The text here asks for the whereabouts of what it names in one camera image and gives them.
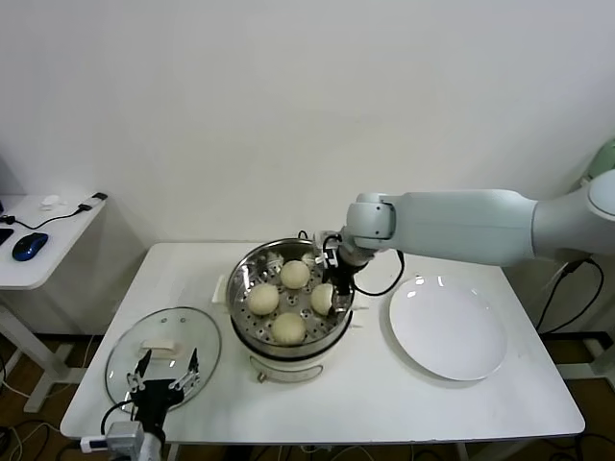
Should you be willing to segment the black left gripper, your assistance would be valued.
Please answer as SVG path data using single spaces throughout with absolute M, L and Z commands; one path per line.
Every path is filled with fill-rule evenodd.
M 200 378 L 198 350 L 193 350 L 186 373 L 175 380 L 166 378 L 144 381 L 151 356 L 152 350 L 148 350 L 137 361 L 135 369 L 127 373 L 127 384 L 136 406 L 136 420 L 145 431 L 161 431 L 169 409 L 184 401 L 184 388 L 193 387 Z

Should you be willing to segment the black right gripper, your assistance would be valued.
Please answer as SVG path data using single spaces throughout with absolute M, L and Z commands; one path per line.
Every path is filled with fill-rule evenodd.
M 338 261 L 336 264 L 326 263 L 323 269 L 322 281 L 332 284 L 331 310 L 336 314 L 352 309 L 355 292 L 350 285 L 354 283 L 359 267 Z

